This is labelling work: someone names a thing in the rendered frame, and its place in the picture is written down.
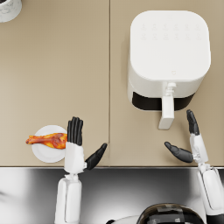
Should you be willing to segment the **roasted chicken drumstick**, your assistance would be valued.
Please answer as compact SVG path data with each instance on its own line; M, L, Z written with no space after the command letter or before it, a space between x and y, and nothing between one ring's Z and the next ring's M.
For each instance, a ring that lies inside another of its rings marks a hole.
M50 148L63 150L66 148L67 134L52 133L44 136L29 136L25 142L27 144L43 144Z

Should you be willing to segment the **white air fryer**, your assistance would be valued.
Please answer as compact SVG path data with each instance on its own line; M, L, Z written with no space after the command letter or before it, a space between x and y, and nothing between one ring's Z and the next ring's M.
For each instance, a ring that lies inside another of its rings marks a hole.
M207 23L187 10L147 10L130 26L128 95L193 95L211 65Z

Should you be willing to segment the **small white round plate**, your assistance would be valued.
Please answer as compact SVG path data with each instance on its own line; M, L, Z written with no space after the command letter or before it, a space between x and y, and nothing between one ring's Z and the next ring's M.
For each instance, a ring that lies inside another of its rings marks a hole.
M67 131L58 125L46 125L39 129L35 135L45 136L52 133L66 133ZM41 143L35 143L31 146L33 154L42 162L56 163L65 157L65 150L59 150L48 147Z

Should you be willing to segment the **white marbled round container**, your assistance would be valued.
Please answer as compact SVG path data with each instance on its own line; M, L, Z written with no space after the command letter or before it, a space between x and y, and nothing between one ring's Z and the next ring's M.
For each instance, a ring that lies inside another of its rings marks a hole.
M22 10L21 0L0 0L0 23L16 18Z

